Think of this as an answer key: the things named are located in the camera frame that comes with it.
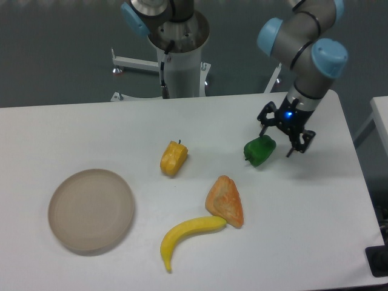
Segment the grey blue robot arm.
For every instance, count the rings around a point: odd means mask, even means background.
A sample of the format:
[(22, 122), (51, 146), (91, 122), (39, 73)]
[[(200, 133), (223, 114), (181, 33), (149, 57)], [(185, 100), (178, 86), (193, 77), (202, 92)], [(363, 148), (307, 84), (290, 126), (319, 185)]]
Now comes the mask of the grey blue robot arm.
[[(322, 37), (342, 17), (344, 3), (296, 1), (292, 10), (292, 18), (272, 18), (258, 34), (258, 47), (297, 75), (282, 104), (266, 104), (258, 121), (263, 130), (285, 133), (292, 152), (304, 153), (315, 137), (306, 122), (348, 60), (341, 43)], [(201, 50), (210, 28), (193, 1), (125, 1), (121, 13), (156, 48), (162, 97), (198, 96)]]

